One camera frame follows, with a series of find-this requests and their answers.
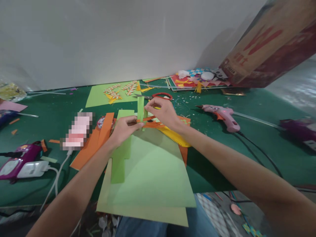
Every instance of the right hand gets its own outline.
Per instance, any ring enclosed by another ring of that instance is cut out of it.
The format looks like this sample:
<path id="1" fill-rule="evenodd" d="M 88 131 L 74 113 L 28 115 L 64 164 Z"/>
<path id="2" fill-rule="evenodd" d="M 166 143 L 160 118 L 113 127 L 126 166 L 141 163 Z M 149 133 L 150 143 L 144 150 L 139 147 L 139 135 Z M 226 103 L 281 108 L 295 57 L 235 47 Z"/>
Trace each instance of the right hand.
<path id="1" fill-rule="evenodd" d="M 160 122 L 171 130 L 175 131 L 183 125 L 169 100 L 154 97 L 146 104 L 145 110 L 152 113 Z"/>

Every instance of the cardboard box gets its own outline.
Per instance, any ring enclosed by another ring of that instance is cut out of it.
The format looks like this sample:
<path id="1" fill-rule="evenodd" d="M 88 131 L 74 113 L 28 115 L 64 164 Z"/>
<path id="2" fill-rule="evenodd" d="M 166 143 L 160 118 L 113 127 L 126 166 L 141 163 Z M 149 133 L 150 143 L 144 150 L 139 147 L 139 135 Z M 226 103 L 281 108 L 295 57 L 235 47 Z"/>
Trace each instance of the cardboard box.
<path id="1" fill-rule="evenodd" d="M 233 86 L 263 88 L 316 53 L 316 1 L 279 0 L 220 68 Z"/>

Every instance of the scissors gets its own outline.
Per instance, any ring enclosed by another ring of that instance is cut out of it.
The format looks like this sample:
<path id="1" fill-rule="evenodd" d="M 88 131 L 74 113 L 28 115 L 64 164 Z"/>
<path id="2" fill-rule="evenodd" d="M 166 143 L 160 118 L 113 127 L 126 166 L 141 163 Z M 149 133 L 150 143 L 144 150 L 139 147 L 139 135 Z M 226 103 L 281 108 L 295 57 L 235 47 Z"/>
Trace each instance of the scissors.
<path id="1" fill-rule="evenodd" d="M 158 97 L 158 98 L 162 98 L 162 99 L 167 99 L 167 100 L 172 100 L 172 96 L 168 93 L 164 93 L 164 92 L 161 92 L 161 93 L 156 93 L 156 94 L 153 94 L 152 96 L 144 96 L 144 95 L 138 95 L 138 94 L 134 94 L 135 98 L 137 97 L 145 97 L 145 99 L 153 99 L 154 97 Z"/>

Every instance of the green table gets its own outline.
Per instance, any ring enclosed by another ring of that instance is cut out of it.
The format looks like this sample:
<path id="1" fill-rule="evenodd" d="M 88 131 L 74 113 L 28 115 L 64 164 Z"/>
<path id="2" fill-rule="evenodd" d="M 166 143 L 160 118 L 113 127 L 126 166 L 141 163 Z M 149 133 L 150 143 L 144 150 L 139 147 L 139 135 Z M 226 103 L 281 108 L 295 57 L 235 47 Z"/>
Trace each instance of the green table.
<path id="1" fill-rule="evenodd" d="M 150 84 L 166 85 L 164 80 L 153 81 Z M 93 127 L 95 127 L 98 118 L 104 116 L 107 112 L 114 112 L 117 116 L 119 109 L 137 111 L 137 102 L 85 108 L 90 89 L 90 86 L 79 87 L 77 91 L 73 92 L 73 95 L 69 95 L 70 91 L 66 91 L 66 95 L 46 94 L 21 101 L 22 104 L 28 105 L 23 113 L 35 114 L 39 118 L 21 116 L 20 121 L 0 128 L 1 151 L 14 151 L 27 140 L 29 143 L 42 139 L 46 141 L 50 139 L 59 140 L 68 132 L 71 121 L 82 108 L 83 112 L 95 112 L 96 117 Z M 178 99 L 174 106 L 177 114 L 184 117 L 189 115 L 193 128 L 254 160 L 253 154 L 243 144 L 243 139 L 240 140 L 236 135 L 226 132 L 225 125 L 222 122 L 216 121 L 212 114 L 204 113 L 195 105 L 213 104 L 230 107 L 237 112 L 275 124 L 278 124 L 279 119 L 299 119 L 307 116 L 307 114 L 275 97 L 265 89 L 251 89 L 247 96 L 224 96 L 219 89 L 197 94 L 193 91 L 173 93 L 167 88 L 156 88 L 145 92 L 144 95 L 152 95 L 157 92 L 171 93 L 174 97 L 173 103 Z M 241 131 L 272 157 L 288 182 L 293 185 L 315 184 L 316 159 L 311 156 L 309 148 L 288 139 L 283 133 L 272 127 L 238 116 L 234 118 L 239 123 Z M 13 136 L 11 131 L 14 129 L 18 129 L 18 132 Z M 267 168 L 275 172 L 273 166 L 258 149 L 247 141 L 245 143 Z M 58 163 L 51 164 L 51 166 L 59 168 L 66 157 L 66 151 L 61 151 L 59 144 L 47 143 L 47 146 L 48 152 L 45 155 L 57 159 Z M 61 172 L 59 190 L 77 173 L 76 170 L 69 167 L 76 154 L 77 152 L 72 154 Z M 6 160 L 6 158 L 1 158 L 0 165 L 2 166 Z M 192 147 L 189 148 L 188 152 L 187 171 L 195 193 L 235 189 L 210 162 Z M 7 180 L 1 180 L 0 206 L 42 204 L 55 176 L 56 174 L 53 171 L 49 171 L 42 177 L 20 179 L 13 185 L 9 184 Z M 104 174 L 101 175 L 98 181 L 92 200 L 98 199 L 103 177 Z"/>

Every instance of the hand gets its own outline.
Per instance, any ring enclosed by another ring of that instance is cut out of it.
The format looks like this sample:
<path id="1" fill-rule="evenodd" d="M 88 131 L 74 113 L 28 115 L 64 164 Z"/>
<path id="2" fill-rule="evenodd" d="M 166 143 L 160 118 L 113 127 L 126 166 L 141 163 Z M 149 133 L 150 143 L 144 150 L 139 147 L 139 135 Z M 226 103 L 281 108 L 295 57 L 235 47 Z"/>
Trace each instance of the hand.
<path id="1" fill-rule="evenodd" d="M 117 120 L 114 131 L 109 138 L 114 146 L 119 147 L 133 132 L 144 126 L 143 122 L 137 123 L 136 119 L 136 116 L 127 116 Z"/>
<path id="2" fill-rule="evenodd" d="M 183 125 L 169 100 L 154 97 L 146 104 L 145 110 L 156 116 L 160 122 L 171 130 L 176 131 Z"/>

